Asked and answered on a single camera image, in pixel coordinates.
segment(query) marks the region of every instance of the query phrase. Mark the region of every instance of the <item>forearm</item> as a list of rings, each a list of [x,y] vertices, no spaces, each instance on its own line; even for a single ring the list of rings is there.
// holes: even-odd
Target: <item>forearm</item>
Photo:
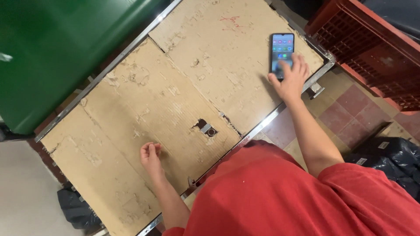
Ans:
[[[163,180],[154,181],[153,190],[159,205],[162,208],[165,228],[185,228],[190,210],[168,180],[163,178]]]
[[[287,103],[297,141],[308,171],[314,177],[334,164],[344,162],[339,150],[309,113],[301,99]]]

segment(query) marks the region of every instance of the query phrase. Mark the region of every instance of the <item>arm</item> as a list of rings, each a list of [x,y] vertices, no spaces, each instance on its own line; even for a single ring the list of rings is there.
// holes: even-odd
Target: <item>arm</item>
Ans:
[[[140,150],[140,160],[153,183],[153,191],[162,208],[165,228],[185,228],[190,211],[168,182],[159,160],[160,144],[146,143]]]
[[[279,61],[284,71],[284,80],[279,82],[272,73],[269,80],[278,95],[290,109],[297,141],[308,171],[314,177],[332,165],[343,163],[339,150],[309,113],[301,99],[303,84],[309,76],[309,67],[303,56],[292,55],[293,66]]]

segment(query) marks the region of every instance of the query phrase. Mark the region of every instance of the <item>white label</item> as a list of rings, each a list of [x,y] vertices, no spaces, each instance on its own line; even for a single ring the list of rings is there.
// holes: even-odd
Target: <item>white label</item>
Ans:
[[[365,163],[365,161],[367,161],[367,159],[366,159],[366,158],[360,158],[360,159],[356,162],[356,164],[358,164],[358,165],[363,165],[363,163]]]
[[[380,148],[380,149],[385,149],[385,148],[386,148],[386,146],[388,146],[388,144],[389,144],[389,142],[382,142],[382,143],[379,145],[379,147],[378,147],[378,148]]]

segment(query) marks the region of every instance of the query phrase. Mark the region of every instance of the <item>phone screen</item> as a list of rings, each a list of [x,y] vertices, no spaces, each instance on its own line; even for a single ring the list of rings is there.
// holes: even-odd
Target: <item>phone screen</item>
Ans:
[[[278,79],[284,78],[284,73],[278,61],[284,60],[292,66],[291,54],[294,52],[294,34],[273,34],[271,39],[271,72]]]

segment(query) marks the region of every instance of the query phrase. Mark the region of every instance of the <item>red crate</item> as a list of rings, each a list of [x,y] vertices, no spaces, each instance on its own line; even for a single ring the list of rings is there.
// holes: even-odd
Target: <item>red crate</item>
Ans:
[[[329,0],[305,26],[366,89],[407,115],[420,111],[420,45],[356,0]]]

